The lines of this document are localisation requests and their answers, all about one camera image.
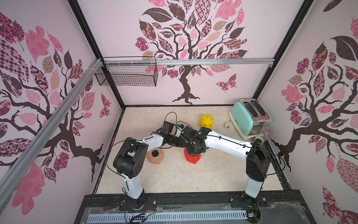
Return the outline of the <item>red piggy bank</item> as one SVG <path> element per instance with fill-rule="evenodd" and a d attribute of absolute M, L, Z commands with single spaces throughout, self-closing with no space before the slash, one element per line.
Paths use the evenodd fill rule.
<path fill-rule="evenodd" d="M 184 156 L 185 159 L 192 164 L 196 164 L 201 158 L 201 155 L 196 155 L 196 156 L 189 155 L 187 148 L 184 149 Z"/>

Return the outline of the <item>black plug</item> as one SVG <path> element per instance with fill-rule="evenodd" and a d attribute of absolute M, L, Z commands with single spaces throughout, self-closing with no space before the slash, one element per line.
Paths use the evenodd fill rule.
<path fill-rule="evenodd" d="M 159 156 L 159 151 L 154 150 L 152 151 L 152 157 L 158 157 Z"/>

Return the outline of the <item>yellow piggy bank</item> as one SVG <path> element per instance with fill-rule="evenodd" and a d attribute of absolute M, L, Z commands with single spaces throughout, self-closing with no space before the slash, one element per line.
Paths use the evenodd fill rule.
<path fill-rule="evenodd" d="M 213 119 L 209 115 L 203 115 L 200 119 L 200 127 L 205 127 L 212 129 L 213 128 Z"/>

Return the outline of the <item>peach piggy bank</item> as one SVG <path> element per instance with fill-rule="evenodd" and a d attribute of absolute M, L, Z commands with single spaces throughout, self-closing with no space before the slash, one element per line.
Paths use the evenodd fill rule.
<path fill-rule="evenodd" d="M 164 153 L 161 148 L 155 148 L 146 153 L 148 161 L 152 164 L 160 164 L 164 159 Z"/>

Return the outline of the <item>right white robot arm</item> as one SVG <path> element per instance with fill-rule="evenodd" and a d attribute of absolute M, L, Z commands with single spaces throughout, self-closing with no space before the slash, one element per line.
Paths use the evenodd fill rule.
<path fill-rule="evenodd" d="M 213 148 L 244 161 L 248 176 L 244 197 L 258 197 L 271 164 L 270 152 L 265 149 L 262 139 L 255 139 L 254 142 L 239 141 L 205 127 L 201 127 L 199 131 L 185 127 L 180 136 L 185 139 L 190 156 L 197 156 L 208 148 Z"/>

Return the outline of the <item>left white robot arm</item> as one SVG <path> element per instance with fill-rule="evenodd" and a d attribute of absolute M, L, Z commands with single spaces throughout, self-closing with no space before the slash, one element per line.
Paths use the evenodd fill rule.
<path fill-rule="evenodd" d="M 172 134 L 154 133 L 139 140 L 128 137 L 114 159 L 113 167 L 124 178 L 128 203 L 135 210 L 141 209 L 145 201 L 145 191 L 138 175 L 143 168 L 146 154 L 165 144 L 186 147 L 186 141 L 182 137 Z"/>

